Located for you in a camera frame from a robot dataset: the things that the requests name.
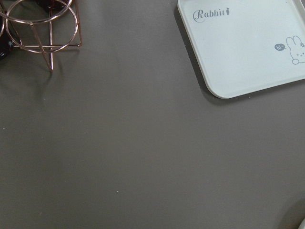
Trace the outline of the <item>white rabbit print tray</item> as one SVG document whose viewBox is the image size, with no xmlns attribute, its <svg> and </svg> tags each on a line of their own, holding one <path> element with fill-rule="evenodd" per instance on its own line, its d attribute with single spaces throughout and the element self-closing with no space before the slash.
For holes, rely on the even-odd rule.
<svg viewBox="0 0 305 229">
<path fill-rule="evenodd" d="M 228 99 L 304 79 L 300 0 L 180 0 L 208 90 Z"/>
</svg>

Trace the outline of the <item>dark glass bottle in rack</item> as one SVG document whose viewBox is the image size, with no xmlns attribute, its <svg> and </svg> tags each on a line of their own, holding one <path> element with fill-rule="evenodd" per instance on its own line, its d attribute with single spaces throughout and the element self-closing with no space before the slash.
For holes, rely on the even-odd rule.
<svg viewBox="0 0 305 229">
<path fill-rule="evenodd" d="M 11 53 L 14 47 L 14 42 L 9 37 L 6 31 L 6 27 L 4 26 L 2 17 L 0 18 L 0 31 L 2 31 L 2 33 L 0 33 L 0 59 L 2 60 Z M 11 22 L 9 23 L 9 31 L 14 37 L 14 39 L 16 39 L 18 43 L 20 43 L 21 39 L 16 31 L 16 28 Z"/>
</svg>

